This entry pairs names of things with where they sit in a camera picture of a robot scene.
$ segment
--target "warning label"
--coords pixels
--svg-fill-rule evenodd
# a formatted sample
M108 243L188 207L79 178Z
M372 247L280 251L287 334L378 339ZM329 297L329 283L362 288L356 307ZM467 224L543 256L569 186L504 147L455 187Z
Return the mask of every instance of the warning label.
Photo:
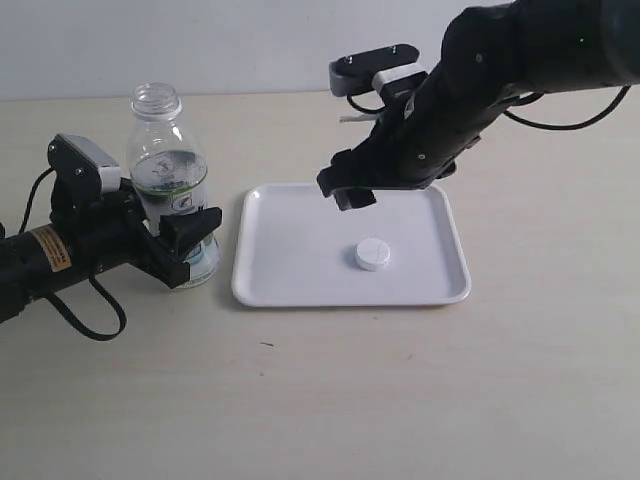
M50 226L36 228L31 231L31 234L36 237L42 247L42 251L49 259L52 272L57 273L71 268L69 252L53 228Z

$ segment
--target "black robotic arm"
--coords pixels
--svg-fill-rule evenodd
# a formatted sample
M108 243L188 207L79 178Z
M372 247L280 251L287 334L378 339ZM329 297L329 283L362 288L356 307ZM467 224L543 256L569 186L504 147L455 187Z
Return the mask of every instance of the black robotic arm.
M374 190L427 188L510 107L542 95L640 82L640 0L517 0L466 9L447 29L430 74L408 45L331 64L331 87L385 103L369 138L318 176L341 210L375 203Z

